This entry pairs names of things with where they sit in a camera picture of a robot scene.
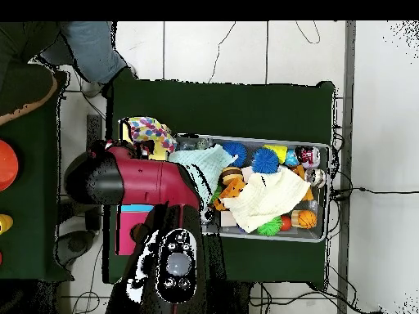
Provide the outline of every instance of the green spiky ball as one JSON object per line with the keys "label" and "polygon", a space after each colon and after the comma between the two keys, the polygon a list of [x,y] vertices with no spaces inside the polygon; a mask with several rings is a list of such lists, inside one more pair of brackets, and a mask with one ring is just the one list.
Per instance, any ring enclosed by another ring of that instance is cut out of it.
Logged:
{"label": "green spiky ball", "polygon": [[258,227],[258,233],[263,236],[274,236],[282,227],[281,217],[275,217],[270,222],[267,222]]}
{"label": "green spiky ball", "polygon": [[210,204],[213,204],[214,201],[219,197],[219,195],[223,192],[223,187],[220,186],[219,184],[217,185],[217,187],[215,188],[215,192],[213,194],[213,197],[211,198],[211,201],[209,202]]}

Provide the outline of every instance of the colorful polka dot fabric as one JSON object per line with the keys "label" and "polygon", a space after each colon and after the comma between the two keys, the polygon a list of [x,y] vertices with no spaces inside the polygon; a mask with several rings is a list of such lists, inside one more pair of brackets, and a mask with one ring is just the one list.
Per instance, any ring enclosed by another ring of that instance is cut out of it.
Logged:
{"label": "colorful polka dot fabric", "polygon": [[170,129],[151,117],[133,117],[128,119],[133,141],[159,141],[169,153],[176,150],[176,140],[170,134]]}

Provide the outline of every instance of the pink box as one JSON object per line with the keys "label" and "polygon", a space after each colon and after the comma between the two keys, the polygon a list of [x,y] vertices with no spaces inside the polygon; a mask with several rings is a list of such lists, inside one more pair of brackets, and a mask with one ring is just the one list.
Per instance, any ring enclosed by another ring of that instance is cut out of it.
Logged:
{"label": "pink box", "polygon": [[115,233],[116,255],[131,255],[133,253],[135,242],[131,238],[131,230],[135,225],[146,221],[147,215],[153,207],[149,204],[126,204],[118,206]]}

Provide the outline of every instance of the green tabletop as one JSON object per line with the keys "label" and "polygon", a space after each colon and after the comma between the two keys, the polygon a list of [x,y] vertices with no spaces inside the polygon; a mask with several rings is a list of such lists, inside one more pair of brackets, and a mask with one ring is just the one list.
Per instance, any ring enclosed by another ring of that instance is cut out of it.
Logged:
{"label": "green tabletop", "polygon": [[0,235],[0,279],[68,280],[53,254],[58,187],[58,97],[66,74],[56,74],[58,91],[42,107],[0,127],[0,139],[16,152],[19,173],[0,191],[0,213],[13,227]]}
{"label": "green tabletop", "polygon": [[[180,83],[136,80],[123,70],[108,93],[112,117],[106,134],[118,138],[119,119],[148,115],[173,132],[330,144],[333,93],[331,82],[316,87]],[[128,257],[115,255],[116,209],[110,211],[104,279],[113,283]],[[324,241],[223,238],[223,252],[228,280],[312,282],[322,288]]]}

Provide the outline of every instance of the metal pole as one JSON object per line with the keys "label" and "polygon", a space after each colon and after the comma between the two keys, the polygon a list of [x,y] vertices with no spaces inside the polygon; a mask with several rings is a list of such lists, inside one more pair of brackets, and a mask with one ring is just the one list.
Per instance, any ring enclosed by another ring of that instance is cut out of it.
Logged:
{"label": "metal pole", "polygon": [[[346,21],[346,50],[345,50],[345,86],[344,86],[344,113],[342,120],[342,136],[345,146],[342,150],[340,188],[349,189],[352,166],[352,119],[354,112],[354,73],[355,73],[355,20]],[[340,234],[339,234],[339,258],[338,272],[342,278],[338,280],[338,290],[348,297],[348,256],[349,256],[349,198],[340,202]],[[346,304],[338,298],[337,314],[346,313]]]}

